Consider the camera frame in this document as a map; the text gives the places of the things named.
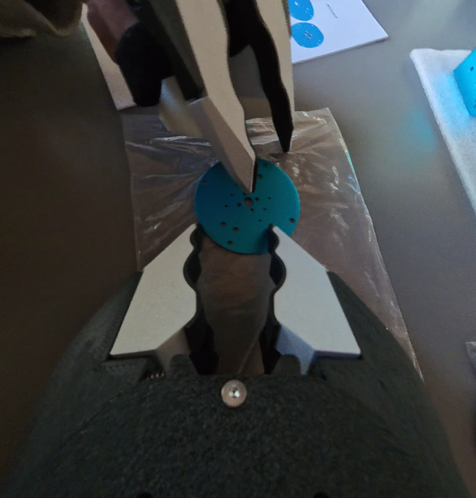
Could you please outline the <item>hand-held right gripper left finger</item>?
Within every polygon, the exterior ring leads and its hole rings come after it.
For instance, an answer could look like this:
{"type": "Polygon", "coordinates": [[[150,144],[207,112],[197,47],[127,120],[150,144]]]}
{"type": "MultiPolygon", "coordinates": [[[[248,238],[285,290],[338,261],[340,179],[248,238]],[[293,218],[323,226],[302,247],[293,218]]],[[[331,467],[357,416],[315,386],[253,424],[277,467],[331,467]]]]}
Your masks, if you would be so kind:
{"type": "Polygon", "coordinates": [[[189,227],[142,271],[110,351],[114,358],[153,357],[165,370],[175,355],[212,375],[219,357],[197,283],[203,231],[189,227]]]}

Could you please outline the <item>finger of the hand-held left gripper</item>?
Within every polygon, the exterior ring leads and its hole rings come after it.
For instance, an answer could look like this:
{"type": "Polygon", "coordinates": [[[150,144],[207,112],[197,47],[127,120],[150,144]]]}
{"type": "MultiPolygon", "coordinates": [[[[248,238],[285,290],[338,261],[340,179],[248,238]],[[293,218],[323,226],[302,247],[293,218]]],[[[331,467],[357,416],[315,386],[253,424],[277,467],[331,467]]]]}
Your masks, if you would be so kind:
{"type": "Polygon", "coordinates": [[[203,137],[232,179],[247,193],[255,186],[256,155],[229,73],[228,31],[218,1],[175,2],[189,39],[204,96],[190,104],[203,137]]]}
{"type": "Polygon", "coordinates": [[[284,153],[290,151],[295,111],[291,27],[287,1],[258,1],[261,48],[258,67],[272,121],[284,153]]]}

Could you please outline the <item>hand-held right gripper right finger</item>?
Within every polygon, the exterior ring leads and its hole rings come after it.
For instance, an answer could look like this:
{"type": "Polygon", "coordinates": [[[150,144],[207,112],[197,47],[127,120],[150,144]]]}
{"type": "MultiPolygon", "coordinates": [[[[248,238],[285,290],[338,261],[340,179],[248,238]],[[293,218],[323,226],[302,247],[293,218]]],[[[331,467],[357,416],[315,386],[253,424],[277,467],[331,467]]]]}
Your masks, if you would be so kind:
{"type": "Polygon", "coordinates": [[[279,227],[268,229],[274,284],[261,331],[265,372],[281,356],[297,358],[305,375],[319,358],[360,358],[361,351],[332,282],[334,274],[279,227]]]}

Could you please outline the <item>large clear plastic bag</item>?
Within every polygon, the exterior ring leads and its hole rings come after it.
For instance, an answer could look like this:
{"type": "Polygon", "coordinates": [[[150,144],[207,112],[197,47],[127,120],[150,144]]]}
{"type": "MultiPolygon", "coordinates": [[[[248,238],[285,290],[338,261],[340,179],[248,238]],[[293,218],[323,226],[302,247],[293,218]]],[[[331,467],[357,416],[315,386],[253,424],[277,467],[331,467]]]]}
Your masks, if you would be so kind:
{"type": "MultiPolygon", "coordinates": [[[[169,132],[155,113],[121,112],[139,269],[195,222],[198,181],[216,158],[207,142],[169,132]]],[[[299,111],[283,154],[272,119],[247,120],[257,155],[295,184],[301,214],[292,239],[339,275],[379,317],[423,377],[386,271],[347,146],[328,108],[299,111]]]]}

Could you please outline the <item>blue round perforated plate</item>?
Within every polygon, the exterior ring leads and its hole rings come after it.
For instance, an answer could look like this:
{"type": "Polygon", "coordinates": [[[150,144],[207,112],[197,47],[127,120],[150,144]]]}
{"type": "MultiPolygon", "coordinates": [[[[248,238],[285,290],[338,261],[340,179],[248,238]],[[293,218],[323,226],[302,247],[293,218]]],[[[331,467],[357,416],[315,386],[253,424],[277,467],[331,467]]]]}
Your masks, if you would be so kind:
{"type": "Polygon", "coordinates": [[[240,254],[268,252],[273,225],[291,235],[299,221],[301,202],[291,178],[278,165],[259,159],[255,190],[241,190],[220,162],[201,178],[194,210],[204,233],[217,245],[240,254]]]}

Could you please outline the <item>person's left forearm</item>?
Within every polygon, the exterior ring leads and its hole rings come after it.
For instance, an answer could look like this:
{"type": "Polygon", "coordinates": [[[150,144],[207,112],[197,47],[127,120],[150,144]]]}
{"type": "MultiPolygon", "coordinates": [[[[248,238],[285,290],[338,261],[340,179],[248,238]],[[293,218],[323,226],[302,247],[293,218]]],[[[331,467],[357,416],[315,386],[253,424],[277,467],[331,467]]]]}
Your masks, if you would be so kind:
{"type": "Polygon", "coordinates": [[[83,1],[0,1],[0,38],[30,38],[72,34],[83,1]]]}

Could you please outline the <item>grey desk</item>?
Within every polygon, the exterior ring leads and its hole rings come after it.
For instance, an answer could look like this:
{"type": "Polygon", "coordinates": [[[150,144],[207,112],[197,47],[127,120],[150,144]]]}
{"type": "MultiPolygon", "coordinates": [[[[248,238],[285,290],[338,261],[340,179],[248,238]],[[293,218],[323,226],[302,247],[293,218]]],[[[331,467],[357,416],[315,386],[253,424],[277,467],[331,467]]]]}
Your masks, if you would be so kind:
{"type": "MultiPolygon", "coordinates": [[[[463,479],[476,497],[476,216],[409,54],[476,46],[476,1],[366,1],[389,34],[294,67],[328,107],[463,479]]],[[[121,118],[83,31],[0,39],[0,487],[36,397],[136,271],[121,118]]]]}

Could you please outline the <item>person's left hand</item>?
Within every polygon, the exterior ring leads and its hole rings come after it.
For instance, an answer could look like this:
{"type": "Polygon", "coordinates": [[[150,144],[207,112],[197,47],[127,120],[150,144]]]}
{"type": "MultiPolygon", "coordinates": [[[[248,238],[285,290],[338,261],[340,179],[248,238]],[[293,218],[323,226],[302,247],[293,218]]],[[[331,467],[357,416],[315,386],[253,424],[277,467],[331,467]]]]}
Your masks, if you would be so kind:
{"type": "Polygon", "coordinates": [[[127,1],[86,1],[87,19],[110,58],[125,32],[137,23],[127,1]]]}

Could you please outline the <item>white instruction sheet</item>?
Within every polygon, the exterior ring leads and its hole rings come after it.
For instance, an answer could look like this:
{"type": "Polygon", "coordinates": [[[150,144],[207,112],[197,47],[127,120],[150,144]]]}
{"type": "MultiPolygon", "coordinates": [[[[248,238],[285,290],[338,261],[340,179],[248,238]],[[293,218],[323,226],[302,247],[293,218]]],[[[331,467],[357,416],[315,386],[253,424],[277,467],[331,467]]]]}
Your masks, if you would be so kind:
{"type": "Polygon", "coordinates": [[[363,1],[288,1],[292,63],[386,40],[363,1]]]}

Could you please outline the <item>white foam sheet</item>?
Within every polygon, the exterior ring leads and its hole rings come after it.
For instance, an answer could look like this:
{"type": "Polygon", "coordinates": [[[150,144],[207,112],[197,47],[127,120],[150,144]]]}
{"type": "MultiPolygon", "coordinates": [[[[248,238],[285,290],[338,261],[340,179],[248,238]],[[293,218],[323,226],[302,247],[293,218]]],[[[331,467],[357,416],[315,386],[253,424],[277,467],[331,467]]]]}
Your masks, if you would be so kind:
{"type": "Polygon", "coordinates": [[[410,59],[476,213],[476,117],[468,113],[453,75],[471,51],[420,48],[410,59]]]}

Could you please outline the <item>blue large U bracket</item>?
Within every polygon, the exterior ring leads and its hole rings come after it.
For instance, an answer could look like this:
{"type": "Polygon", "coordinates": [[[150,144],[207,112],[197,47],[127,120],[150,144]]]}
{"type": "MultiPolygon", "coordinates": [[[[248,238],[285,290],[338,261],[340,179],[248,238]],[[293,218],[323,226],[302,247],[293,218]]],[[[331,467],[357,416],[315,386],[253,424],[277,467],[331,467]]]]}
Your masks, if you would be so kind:
{"type": "Polygon", "coordinates": [[[468,113],[476,117],[476,47],[455,68],[453,75],[468,113]]]}

